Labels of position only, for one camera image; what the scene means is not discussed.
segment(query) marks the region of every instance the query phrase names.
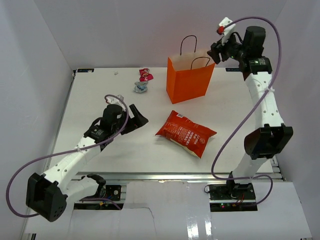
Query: robotic arm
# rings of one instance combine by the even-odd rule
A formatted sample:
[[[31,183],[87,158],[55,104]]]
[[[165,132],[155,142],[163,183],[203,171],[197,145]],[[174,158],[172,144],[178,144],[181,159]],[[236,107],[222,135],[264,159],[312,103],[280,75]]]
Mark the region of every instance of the robotic arm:
[[[102,152],[110,143],[99,144],[114,135],[125,123],[127,114],[125,107],[116,98],[107,99],[109,103],[103,111],[102,117],[93,121],[90,128],[84,133],[76,145],[78,151],[65,156],[59,163],[46,170],[41,175],[34,173],[28,179],[26,205],[53,222],[66,209],[68,203],[88,196],[103,198],[106,194],[106,181],[98,175],[89,174],[70,185],[70,181],[96,155]],[[148,123],[134,104],[130,105],[134,117],[128,121],[121,132],[127,134]]]
[[[249,89],[255,105],[266,90],[269,93],[255,110],[256,130],[244,139],[245,154],[229,175],[230,178],[254,177],[259,168],[268,159],[278,154],[286,146],[293,135],[293,128],[286,126],[278,111],[273,88],[269,89],[272,79],[270,60],[262,56],[266,30],[259,26],[249,26],[243,40],[235,32],[235,24],[224,28],[232,21],[225,17],[218,25],[218,34],[222,38],[211,45],[207,54],[216,64],[229,58],[239,62],[239,69]],[[227,186],[232,192],[252,189],[251,179],[228,180]]]

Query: snack packet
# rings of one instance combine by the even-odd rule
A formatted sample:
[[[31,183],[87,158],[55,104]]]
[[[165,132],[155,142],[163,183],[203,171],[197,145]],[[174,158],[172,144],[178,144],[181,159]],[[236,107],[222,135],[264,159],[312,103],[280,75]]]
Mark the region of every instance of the snack packet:
[[[215,134],[217,134],[215,131],[192,122],[176,111],[172,111],[155,135],[163,136],[182,146],[190,154],[201,158],[208,139]]]

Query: bag handle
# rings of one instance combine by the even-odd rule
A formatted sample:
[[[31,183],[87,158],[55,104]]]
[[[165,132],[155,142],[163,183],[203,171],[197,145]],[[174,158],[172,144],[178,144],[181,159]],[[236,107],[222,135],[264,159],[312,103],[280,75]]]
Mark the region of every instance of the bag handle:
[[[210,62],[210,60],[211,60],[211,59],[210,59],[209,57],[207,57],[207,56],[199,56],[199,57],[195,58],[195,59],[192,61],[190,70],[192,70],[192,64],[194,64],[194,61],[197,60],[197,59],[209,59],[205,66],[208,66],[208,64],[209,64],[209,62]]]
[[[180,56],[182,55],[182,44],[184,43],[184,40],[185,40],[186,38],[188,38],[188,37],[194,37],[194,38],[195,38],[194,53],[196,52],[197,42],[198,42],[197,37],[196,37],[195,35],[188,35],[188,36],[186,36],[186,37],[182,40],[182,42],[181,42],[181,46],[180,46]]]

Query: gray wall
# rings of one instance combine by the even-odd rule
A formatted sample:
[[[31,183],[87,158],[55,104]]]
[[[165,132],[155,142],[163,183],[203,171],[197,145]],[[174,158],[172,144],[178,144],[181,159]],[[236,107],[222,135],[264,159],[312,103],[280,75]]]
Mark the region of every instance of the gray wall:
[[[289,0],[276,21],[283,61],[275,95],[281,116],[294,128],[278,161],[287,180],[294,183],[315,240],[320,240],[319,13],[317,0]]]
[[[181,40],[198,36],[199,48],[219,40],[218,23],[226,16],[262,16],[275,22],[286,0],[34,0],[72,69],[167,65]],[[244,35],[248,24],[237,30]],[[267,30],[267,24],[259,22]],[[275,46],[271,35],[270,46]],[[188,39],[184,51],[191,51]],[[237,66],[230,61],[219,64]]]
[[[0,0],[0,32],[0,239],[17,240],[24,219],[7,207],[7,183],[52,150],[72,71],[33,0]],[[29,166],[12,185],[20,213],[27,212],[27,179],[42,166]]]

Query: shopping bag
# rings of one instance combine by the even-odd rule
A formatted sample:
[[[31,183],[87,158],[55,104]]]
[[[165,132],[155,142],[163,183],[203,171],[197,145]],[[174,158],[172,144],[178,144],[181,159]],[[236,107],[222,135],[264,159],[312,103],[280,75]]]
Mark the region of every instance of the shopping bag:
[[[194,52],[182,53],[183,42],[195,38]],[[173,104],[206,95],[215,64],[207,50],[197,51],[197,37],[186,36],[180,46],[180,54],[168,57],[166,92]]]

